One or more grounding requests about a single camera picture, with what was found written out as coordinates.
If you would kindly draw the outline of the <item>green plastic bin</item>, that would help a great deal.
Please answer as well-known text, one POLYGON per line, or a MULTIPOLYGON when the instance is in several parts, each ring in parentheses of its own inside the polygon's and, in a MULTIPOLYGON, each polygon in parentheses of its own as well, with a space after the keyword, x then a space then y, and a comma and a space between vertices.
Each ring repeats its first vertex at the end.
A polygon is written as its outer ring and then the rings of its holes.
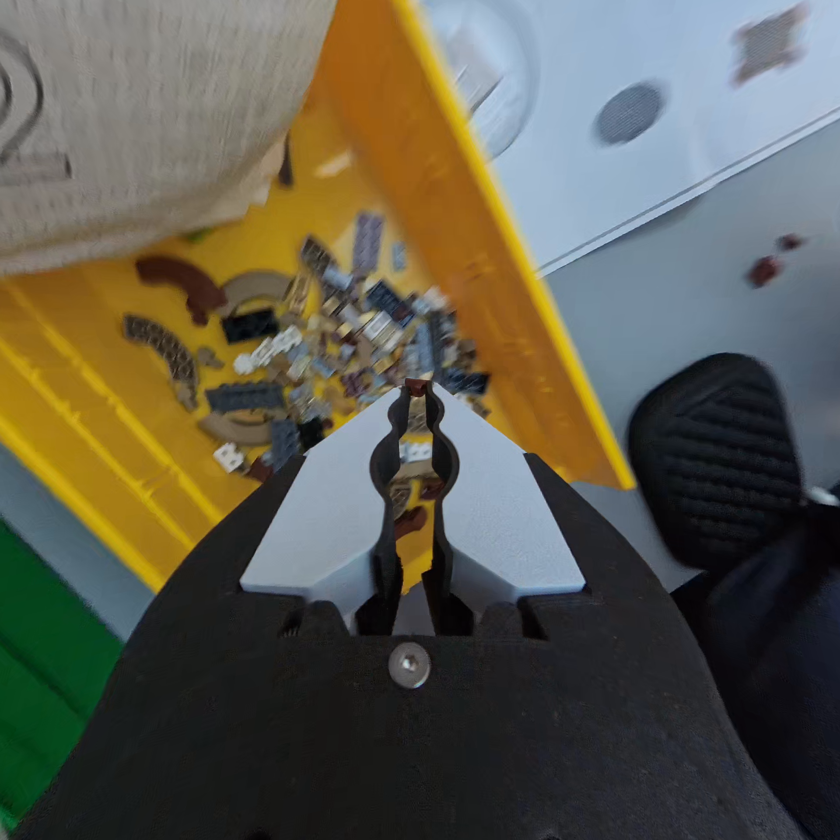
POLYGON ((123 642, 1 524, 1 817, 11 833, 76 747, 123 642))

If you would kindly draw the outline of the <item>black round studded plate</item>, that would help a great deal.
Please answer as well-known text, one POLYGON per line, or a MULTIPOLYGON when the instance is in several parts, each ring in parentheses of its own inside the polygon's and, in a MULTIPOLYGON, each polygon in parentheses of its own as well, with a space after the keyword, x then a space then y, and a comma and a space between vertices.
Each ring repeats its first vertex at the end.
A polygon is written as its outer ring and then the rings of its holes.
POLYGON ((633 411, 628 454, 674 559, 721 574, 800 517, 804 486, 781 390, 751 356, 715 353, 633 411))

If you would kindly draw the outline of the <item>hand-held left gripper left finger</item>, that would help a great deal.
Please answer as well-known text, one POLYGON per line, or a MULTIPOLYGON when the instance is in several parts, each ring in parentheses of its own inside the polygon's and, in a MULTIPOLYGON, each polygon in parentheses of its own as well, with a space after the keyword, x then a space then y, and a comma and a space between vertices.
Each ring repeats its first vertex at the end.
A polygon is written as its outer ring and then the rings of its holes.
POLYGON ((404 390, 311 448, 240 578, 245 592, 330 602, 353 632, 391 635, 403 588, 390 484, 404 390))

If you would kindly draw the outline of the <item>grey desk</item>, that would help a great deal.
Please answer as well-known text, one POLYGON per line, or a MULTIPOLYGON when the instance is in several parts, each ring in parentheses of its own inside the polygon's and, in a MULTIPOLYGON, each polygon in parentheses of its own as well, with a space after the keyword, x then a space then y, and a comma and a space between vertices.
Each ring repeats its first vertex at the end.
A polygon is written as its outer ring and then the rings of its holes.
MULTIPOLYGON (((614 432, 657 384, 719 352, 766 363, 784 390, 806 484, 838 480, 838 122, 548 276, 614 432), (775 240, 808 239, 790 253, 775 240), (751 287, 757 259, 784 272, 751 287)), ((133 258, 2 281, 2 519, 118 637, 151 591, 256 484, 217 447, 122 317, 193 349, 180 291, 133 258)))

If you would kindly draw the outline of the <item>pale numbered paper bag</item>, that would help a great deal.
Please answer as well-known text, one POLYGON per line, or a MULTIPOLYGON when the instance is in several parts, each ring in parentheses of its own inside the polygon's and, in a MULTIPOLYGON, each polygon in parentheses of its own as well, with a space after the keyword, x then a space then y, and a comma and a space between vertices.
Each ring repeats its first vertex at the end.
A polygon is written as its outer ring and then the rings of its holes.
POLYGON ((264 203, 336 5, 1 2, 2 277, 264 203))

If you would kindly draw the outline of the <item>yellow plastic bin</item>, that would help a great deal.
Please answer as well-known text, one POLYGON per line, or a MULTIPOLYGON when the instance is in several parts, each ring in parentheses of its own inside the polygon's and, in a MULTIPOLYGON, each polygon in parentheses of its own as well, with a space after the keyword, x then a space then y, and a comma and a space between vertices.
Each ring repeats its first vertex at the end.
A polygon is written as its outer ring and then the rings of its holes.
MULTIPOLYGON (((571 482, 635 488, 548 285, 500 198, 415 2, 339 2, 290 130, 294 185, 183 259, 219 286, 295 278, 307 236, 344 270, 357 217, 384 220, 378 267, 402 298, 442 292, 490 376, 489 423, 571 482)), ((226 476, 200 429, 205 390, 255 346, 193 324, 186 294, 144 285, 135 257, 2 282, 2 444, 153 592, 256 488, 226 476)))

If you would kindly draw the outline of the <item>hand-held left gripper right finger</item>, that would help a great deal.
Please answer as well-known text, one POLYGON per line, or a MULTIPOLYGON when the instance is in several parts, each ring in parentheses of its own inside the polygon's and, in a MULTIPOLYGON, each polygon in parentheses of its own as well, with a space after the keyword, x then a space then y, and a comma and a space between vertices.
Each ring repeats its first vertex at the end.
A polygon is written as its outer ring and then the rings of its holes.
POLYGON ((433 468, 433 560, 423 574, 436 635, 471 635, 492 606, 578 595, 585 577, 528 454, 439 384, 427 384, 433 468))

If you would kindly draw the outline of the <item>white instruction booklet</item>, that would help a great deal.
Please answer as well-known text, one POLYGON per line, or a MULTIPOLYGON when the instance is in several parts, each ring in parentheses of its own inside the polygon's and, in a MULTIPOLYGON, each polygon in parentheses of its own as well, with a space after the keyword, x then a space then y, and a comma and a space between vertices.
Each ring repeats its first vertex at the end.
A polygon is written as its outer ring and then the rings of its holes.
POLYGON ((839 2, 419 2, 542 271, 838 119, 839 2))

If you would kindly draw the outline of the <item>pile of assorted toy bricks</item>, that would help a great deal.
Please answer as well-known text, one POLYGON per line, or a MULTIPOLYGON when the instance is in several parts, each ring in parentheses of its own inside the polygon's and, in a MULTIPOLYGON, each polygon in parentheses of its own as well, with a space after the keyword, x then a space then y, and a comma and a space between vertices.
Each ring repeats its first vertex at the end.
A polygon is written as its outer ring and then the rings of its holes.
POLYGON ((336 427, 409 381, 443 386, 487 418, 490 374, 477 367, 477 348, 437 287, 401 294, 377 276, 385 220, 355 221, 350 270, 309 235, 297 271, 241 272, 217 283, 193 262, 146 255, 134 262, 139 280, 183 294, 194 326, 215 323, 229 360, 211 344, 191 349, 163 323, 122 316, 127 341, 165 365, 176 399, 217 447, 213 459, 228 475, 265 482, 306 454, 336 427))

